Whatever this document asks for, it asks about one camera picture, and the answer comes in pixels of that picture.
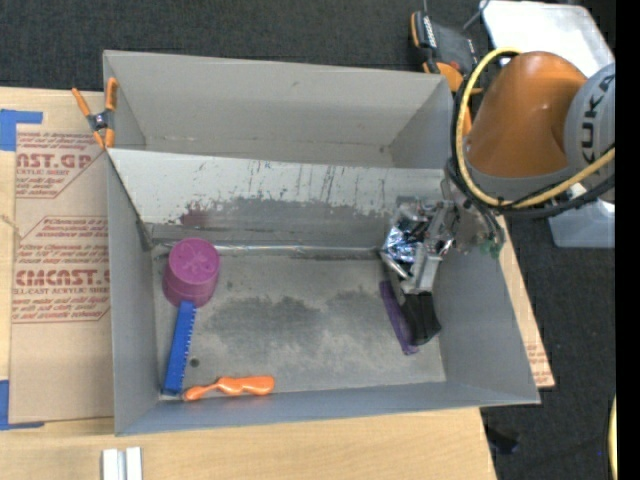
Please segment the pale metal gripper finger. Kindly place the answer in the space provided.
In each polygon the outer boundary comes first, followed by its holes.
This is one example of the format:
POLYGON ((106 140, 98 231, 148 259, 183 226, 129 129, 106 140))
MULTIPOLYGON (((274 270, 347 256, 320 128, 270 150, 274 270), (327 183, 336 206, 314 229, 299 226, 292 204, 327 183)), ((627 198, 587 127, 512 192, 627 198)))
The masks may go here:
POLYGON ((393 222, 380 250, 380 258, 401 279, 412 276, 418 246, 424 241, 425 221, 401 217, 393 222))
POLYGON ((416 249, 414 263, 410 270, 409 291, 431 292, 442 261, 437 245, 430 242, 420 244, 416 249))

